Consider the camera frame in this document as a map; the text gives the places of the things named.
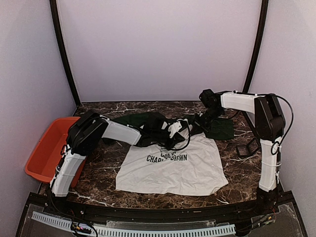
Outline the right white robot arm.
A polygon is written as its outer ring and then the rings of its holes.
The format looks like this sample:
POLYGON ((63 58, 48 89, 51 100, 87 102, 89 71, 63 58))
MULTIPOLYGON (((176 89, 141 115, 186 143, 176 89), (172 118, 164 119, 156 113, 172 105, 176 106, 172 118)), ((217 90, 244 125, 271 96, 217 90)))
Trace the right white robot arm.
POLYGON ((273 191, 279 183, 281 165, 280 150, 288 134, 285 116, 279 100, 284 101, 291 110, 291 128, 294 112, 290 103, 283 97, 269 94, 251 94, 237 91, 213 92, 203 90, 200 101, 207 108, 202 115, 196 115, 194 123, 204 131, 211 130, 212 122, 224 113, 225 109, 248 112, 254 115, 255 135, 259 138, 262 151, 261 178, 259 188, 265 192, 273 191))

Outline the white green Charlie Brown shirt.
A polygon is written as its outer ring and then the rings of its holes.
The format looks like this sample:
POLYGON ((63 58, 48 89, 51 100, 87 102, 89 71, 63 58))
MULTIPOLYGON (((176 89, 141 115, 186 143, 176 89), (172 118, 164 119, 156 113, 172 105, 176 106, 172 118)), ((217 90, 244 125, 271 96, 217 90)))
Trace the white green Charlie Brown shirt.
POLYGON ((208 196, 229 182, 224 174, 216 139, 234 137, 233 122, 217 119, 212 132, 193 127, 193 115, 182 119, 189 127, 185 140, 173 150, 158 144, 131 146, 116 176, 116 190, 141 194, 208 196))

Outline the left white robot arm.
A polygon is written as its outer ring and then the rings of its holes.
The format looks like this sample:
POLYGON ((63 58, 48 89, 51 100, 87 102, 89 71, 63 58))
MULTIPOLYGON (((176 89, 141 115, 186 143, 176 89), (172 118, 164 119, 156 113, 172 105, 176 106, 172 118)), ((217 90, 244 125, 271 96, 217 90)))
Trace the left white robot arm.
POLYGON ((80 117, 68 130, 66 143, 61 149, 61 158, 50 181, 50 192, 54 196, 50 207, 59 215, 66 215, 70 205, 66 197, 77 170, 98 146, 101 139, 112 139, 136 147, 158 144, 167 150, 175 150, 175 145, 190 141, 189 136, 181 135, 190 131, 186 119, 168 122, 161 115, 150 115, 140 126, 123 124, 107 118, 93 110, 80 117))

